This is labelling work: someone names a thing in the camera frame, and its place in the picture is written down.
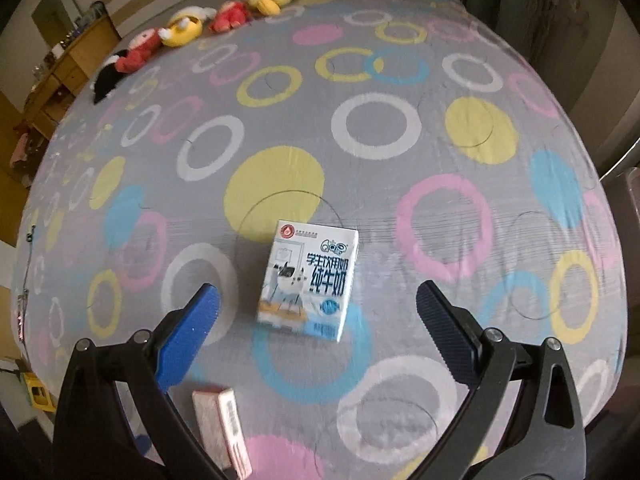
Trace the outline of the red white plush toy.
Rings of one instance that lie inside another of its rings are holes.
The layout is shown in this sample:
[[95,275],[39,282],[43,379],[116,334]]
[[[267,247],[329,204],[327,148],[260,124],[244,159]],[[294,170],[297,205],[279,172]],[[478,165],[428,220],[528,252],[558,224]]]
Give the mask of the red white plush toy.
[[118,54],[115,70],[121,74],[132,74],[140,70],[163,45],[158,28],[145,29],[134,37],[128,48]]

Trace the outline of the blue white milk carton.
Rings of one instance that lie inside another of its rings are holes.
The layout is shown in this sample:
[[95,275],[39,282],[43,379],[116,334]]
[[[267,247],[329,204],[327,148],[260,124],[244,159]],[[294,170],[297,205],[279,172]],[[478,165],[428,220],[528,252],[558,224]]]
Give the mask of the blue white milk carton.
[[258,301],[257,321],[279,330],[340,341],[358,246],[356,230],[279,221]]

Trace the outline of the black plush toy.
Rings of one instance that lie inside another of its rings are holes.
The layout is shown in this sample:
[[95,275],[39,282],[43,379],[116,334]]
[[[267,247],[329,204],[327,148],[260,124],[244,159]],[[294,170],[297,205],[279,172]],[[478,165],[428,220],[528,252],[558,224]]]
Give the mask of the black plush toy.
[[104,100],[128,74],[126,65],[129,51],[124,49],[112,54],[103,63],[96,80],[92,84],[92,102],[98,104]]

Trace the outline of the wooden cabinet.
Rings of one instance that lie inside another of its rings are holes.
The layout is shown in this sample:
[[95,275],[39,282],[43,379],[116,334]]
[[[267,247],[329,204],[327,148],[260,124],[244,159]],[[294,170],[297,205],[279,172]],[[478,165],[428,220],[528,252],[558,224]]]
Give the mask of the wooden cabinet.
[[47,140],[120,41],[102,1],[90,6],[86,18],[91,21],[62,42],[62,53],[53,55],[53,63],[32,87],[23,108],[23,122]]

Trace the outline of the yellow round plush toy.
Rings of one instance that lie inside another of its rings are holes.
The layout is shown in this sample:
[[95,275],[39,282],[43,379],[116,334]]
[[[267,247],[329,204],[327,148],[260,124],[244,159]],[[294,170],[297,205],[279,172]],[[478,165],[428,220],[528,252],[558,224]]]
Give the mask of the yellow round plush toy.
[[201,36],[204,24],[212,20],[217,10],[208,6],[186,6],[176,12],[165,27],[158,30],[165,47],[178,48]]

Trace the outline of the grey circle-patterned bed sheet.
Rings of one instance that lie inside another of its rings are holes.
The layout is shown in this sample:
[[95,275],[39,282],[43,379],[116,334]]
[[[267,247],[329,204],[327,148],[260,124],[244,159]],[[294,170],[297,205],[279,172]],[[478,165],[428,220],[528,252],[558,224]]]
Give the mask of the grey circle-patterned bed sheet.
[[[359,233],[340,341],[257,321],[281,220]],[[62,386],[204,283],[222,308],[171,397],[234,390],[257,479],[401,478],[465,397],[416,314],[558,338],[593,420],[622,371],[620,239],[538,75],[451,0],[302,0],[153,58],[58,125],[21,222],[27,359]]]

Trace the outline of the small red plush toy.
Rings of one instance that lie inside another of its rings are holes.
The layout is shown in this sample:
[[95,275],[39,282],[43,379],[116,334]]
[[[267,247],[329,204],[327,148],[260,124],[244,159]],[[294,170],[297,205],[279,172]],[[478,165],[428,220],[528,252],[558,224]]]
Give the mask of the small red plush toy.
[[221,5],[208,28],[215,34],[224,34],[247,24],[251,19],[252,14],[243,1],[230,0]]

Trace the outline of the red white medicine box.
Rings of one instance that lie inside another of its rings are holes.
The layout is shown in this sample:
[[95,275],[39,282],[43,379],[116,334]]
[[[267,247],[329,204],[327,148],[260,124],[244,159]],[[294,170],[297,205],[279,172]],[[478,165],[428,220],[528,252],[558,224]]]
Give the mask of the red white medicine box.
[[198,432],[209,458],[231,479],[253,473],[242,431],[234,390],[196,390],[192,402]]

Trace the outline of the grey plastic bin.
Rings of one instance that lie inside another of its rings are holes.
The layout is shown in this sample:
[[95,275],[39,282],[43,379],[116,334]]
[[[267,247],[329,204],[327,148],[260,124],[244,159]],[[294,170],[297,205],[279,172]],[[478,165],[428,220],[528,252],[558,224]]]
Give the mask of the grey plastic bin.
[[612,211],[625,269],[639,273],[639,168],[624,170],[604,184],[605,195]]

